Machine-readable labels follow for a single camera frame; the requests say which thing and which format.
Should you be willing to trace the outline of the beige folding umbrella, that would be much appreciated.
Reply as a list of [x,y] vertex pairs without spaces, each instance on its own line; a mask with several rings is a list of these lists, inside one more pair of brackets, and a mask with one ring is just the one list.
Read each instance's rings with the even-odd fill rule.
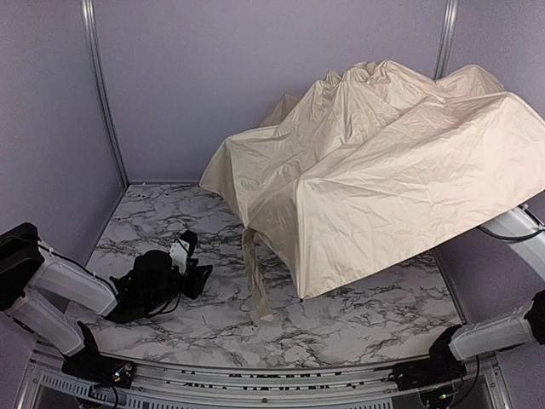
[[201,176],[244,225],[258,318],[261,239],[300,299],[370,276],[544,189],[544,121],[488,72],[433,81],[396,62],[313,84],[277,125],[226,138]]

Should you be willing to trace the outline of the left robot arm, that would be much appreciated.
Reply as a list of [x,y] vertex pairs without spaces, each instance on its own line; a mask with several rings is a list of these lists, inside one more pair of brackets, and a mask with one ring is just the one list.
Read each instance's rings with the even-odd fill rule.
[[180,234],[168,251],[136,257],[121,278],[104,279],[42,242],[37,227],[21,223],[1,236],[1,310],[61,353],[61,370],[102,387],[130,388],[135,363],[103,355],[91,330],[71,322],[43,296],[49,291],[115,324],[169,314],[181,297],[197,299],[213,268],[193,253],[198,236]]

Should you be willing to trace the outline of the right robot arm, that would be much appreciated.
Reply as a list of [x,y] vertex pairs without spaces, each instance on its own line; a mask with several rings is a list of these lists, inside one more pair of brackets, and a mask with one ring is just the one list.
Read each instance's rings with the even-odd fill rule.
[[[538,276],[544,276],[544,222],[527,204],[491,219],[479,230],[506,243]],[[447,328],[432,344],[426,359],[393,366],[388,379],[400,391],[461,381],[467,375],[467,360],[533,342],[544,344],[543,291],[512,312]]]

